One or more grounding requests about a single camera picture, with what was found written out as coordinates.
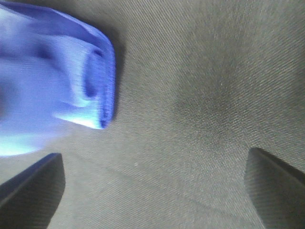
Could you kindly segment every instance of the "dark fabric surface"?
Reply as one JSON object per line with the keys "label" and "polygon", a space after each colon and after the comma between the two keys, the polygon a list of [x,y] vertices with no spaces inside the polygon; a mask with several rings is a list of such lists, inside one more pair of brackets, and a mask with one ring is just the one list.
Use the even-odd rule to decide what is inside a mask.
{"label": "dark fabric surface", "polygon": [[117,112],[98,131],[0,158],[7,179],[61,152],[50,229],[262,229],[244,188],[251,147],[305,171],[303,0],[28,0],[99,28]]}

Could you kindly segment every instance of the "gray textile surface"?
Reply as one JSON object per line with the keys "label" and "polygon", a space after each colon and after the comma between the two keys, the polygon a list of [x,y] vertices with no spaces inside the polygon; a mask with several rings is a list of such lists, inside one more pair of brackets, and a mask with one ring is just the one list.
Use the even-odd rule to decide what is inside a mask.
{"label": "gray textile surface", "polygon": [[262,229],[244,188],[250,147],[305,171],[303,0],[24,0],[108,35],[115,120],[29,155],[61,152],[66,189],[50,229]]}

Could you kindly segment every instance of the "folded cloth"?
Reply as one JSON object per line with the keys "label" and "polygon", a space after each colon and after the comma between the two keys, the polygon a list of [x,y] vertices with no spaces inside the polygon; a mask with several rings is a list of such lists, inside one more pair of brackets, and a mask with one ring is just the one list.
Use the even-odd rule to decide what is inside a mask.
{"label": "folded cloth", "polygon": [[0,1],[0,155],[38,150],[61,120],[112,119],[115,58],[96,28],[56,10]]}

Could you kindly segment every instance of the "blue cloth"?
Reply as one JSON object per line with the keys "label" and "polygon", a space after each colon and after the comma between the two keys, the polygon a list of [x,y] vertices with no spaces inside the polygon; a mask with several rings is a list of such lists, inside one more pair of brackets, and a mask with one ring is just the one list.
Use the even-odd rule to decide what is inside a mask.
{"label": "blue cloth", "polygon": [[41,149],[62,120],[112,119],[115,58],[96,28],[56,10],[0,2],[0,155]]}

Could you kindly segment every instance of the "blue microfiber towel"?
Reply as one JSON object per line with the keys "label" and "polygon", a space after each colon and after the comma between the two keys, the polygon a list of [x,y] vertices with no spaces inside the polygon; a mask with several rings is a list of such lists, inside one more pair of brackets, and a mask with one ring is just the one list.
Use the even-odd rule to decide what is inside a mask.
{"label": "blue microfiber towel", "polygon": [[62,120],[112,119],[115,58],[96,28],[56,10],[0,1],[0,155],[41,149]]}

